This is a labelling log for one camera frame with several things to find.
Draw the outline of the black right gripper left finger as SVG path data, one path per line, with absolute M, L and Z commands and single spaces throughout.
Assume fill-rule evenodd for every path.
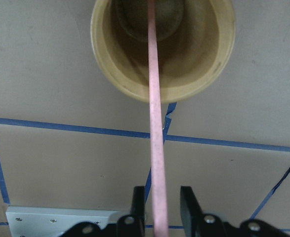
M 117 237 L 145 236 L 145 187 L 136 186 L 133 189 L 130 213 L 117 221 Z

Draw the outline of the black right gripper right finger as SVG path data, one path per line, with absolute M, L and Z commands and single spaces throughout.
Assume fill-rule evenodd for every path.
M 190 186 L 180 188 L 180 216 L 187 237 L 225 237 L 226 230 L 221 219 L 204 213 Z

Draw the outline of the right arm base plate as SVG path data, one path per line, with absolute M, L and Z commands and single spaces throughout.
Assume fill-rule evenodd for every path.
M 80 222 L 92 222 L 100 228 L 116 223 L 128 214 L 117 210 L 63 209 L 10 206 L 6 217 L 13 237 L 58 237 Z

